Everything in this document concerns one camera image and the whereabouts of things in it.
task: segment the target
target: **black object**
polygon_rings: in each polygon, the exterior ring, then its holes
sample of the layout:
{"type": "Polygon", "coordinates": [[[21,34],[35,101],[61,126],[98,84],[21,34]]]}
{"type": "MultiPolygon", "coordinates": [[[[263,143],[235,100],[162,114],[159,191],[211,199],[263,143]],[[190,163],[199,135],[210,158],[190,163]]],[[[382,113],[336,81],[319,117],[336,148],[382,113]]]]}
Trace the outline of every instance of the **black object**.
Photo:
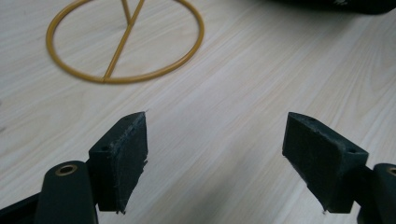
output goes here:
{"type": "Polygon", "coordinates": [[[396,166],[365,166],[368,153],[323,123],[289,113],[283,142],[289,160],[325,210],[350,213],[361,206],[360,224],[396,223],[396,166]]]}
{"type": "Polygon", "coordinates": [[[100,211],[125,213],[148,155],[144,112],[119,120],[90,150],[90,158],[47,171],[40,193],[0,210],[0,223],[97,223],[100,211]]]}
{"type": "Polygon", "coordinates": [[[321,0],[336,7],[366,14],[387,13],[396,8],[396,0],[321,0]]]}

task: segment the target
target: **wood grain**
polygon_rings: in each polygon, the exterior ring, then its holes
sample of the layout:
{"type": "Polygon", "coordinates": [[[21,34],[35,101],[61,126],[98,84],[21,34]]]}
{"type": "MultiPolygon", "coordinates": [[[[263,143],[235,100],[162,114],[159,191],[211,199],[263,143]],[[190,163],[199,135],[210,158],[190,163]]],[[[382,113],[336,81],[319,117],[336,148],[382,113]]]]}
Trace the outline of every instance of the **wood grain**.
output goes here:
{"type": "MultiPolygon", "coordinates": [[[[147,111],[148,165],[125,216],[101,223],[356,223],[322,208],[281,146],[287,113],[315,117],[396,163],[396,11],[380,16],[276,0],[190,0],[204,44],[175,72],[98,85],[50,59],[45,33],[69,0],[0,2],[0,207],[40,191],[46,171],[88,159],[122,116],[147,111]]],[[[130,1],[134,8],[137,1],[130,1]]],[[[126,27],[118,0],[73,12],[55,43],[75,67],[103,74],[126,27]]],[[[115,70],[172,62],[197,34],[174,1],[147,0],[115,70]]]]}

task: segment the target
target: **light wood surface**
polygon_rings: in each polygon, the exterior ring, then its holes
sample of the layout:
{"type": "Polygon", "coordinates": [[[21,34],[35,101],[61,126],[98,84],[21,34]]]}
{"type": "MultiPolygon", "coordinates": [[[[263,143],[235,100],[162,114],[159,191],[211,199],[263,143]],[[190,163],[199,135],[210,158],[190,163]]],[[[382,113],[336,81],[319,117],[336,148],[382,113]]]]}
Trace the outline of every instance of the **light wood surface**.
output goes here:
{"type": "MultiPolygon", "coordinates": [[[[281,155],[289,111],[317,118],[396,163],[396,11],[380,16],[276,0],[190,0],[206,33],[175,72],[130,85],[67,75],[45,33],[70,0],[0,2],[0,207],[40,191],[44,174],[88,150],[121,117],[147,111],[148,165],[125,216],[101,223],[356,223],[322,213],[281,155]]],[[[130,1],[134,10],[137,1],[130,1]]],[[[126,27],[118,0],[69,15],[65,61],[103,74],[126,27]]],[[[147,0],[114,76],[152,71],[194,42],[175,1],[147,0]]]]}

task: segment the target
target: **hole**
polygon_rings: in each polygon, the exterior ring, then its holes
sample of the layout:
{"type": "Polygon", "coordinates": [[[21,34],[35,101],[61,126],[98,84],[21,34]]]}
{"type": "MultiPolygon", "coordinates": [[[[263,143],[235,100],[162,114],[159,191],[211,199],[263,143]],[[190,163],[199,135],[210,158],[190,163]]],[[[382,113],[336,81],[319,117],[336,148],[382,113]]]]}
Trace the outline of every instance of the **hole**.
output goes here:
{"type": "Polygon", "coordinates": [[[71,166],[66,166],[66,167],[62,167],[61,170],[59,171],[61,174],[66,174],[66,173],[70,173],[73,170],[73,167],[71,166]]]}
{"type": "Polygon", "coordinates": [[[388,172],[389,172],[391,175],[396,176],[396,167],[389,167],[389,168],[388,168],[388,172]]]}
{"type": "Polygon", "coordinates": [[[347,150],[347,152],[354,154],[357,153],[358,151],[355,148],[350,148],[347,150]]]}
{"type": "Polygon", "coordinates": [[[73,174],[76,170],[77,170],[77,166],[75,164],[69,164],[69,165],[65,165],[61,168],[59,168],[55,174],[62,176],[62,175],[71,175],[73,174]]]}

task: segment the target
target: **wooden table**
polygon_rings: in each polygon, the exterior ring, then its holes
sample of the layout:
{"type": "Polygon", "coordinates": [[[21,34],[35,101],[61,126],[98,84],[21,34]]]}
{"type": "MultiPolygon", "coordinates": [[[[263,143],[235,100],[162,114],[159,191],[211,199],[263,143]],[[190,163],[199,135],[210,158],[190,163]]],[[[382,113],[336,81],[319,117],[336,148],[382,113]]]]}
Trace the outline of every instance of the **wooden table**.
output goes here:
{"type": "MultiPolygon", "coordinates": [[[[286,118],[321,120],[366,149],[371,168],[396,163],[396,10],[190,2],[206,25],[198,53],[129,85],[83,81],[51,60],[45,34],[70,0],[0,2],[0,207],[39,192],[49,168],[87,160],[118,119],[146,111],[145,173],[126,215],[99,213],[101,223],[356,223],[357,205],[351,215],[322,213],[282,157],[286,118]]],[[[95,1],[62,22],[56,48],[100,75],[125,27],[119,0],[95,1]]],[[[146,1],[113,76],[171,63],[197,32],[177,2],[146,1]]]]}

